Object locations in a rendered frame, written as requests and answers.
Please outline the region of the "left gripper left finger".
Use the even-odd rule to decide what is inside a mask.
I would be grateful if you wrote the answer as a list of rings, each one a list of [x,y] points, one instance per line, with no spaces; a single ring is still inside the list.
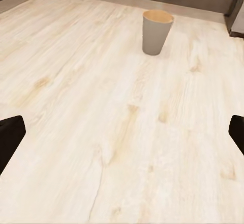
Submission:
[[[25,136],[25,125],[21,115],[0,121],[0,175]]]

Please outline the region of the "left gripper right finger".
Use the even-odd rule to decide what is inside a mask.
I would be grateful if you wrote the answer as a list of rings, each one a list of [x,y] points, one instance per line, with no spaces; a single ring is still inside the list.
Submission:
[[[244,156],[244,117],[233,115],[229,125],[229,135]]]

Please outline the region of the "trash can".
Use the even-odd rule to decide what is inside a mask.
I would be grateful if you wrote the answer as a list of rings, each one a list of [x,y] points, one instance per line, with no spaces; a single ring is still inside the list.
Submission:
[[[173,22],[173,14],[146,10],[143,13],[142,51],[148,55],[158,55]]]

